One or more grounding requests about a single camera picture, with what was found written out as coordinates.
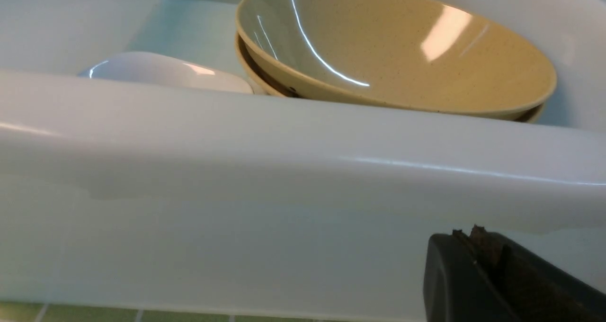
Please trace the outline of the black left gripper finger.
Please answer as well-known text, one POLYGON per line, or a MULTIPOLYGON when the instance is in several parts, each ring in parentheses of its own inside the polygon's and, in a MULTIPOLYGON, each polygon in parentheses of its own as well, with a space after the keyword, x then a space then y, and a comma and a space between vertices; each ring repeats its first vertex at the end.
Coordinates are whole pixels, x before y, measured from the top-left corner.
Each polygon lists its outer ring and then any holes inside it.
POLYGON ((603 322, 605 294, 497 232, 431 235, 423 300, 429 322, 603 322))

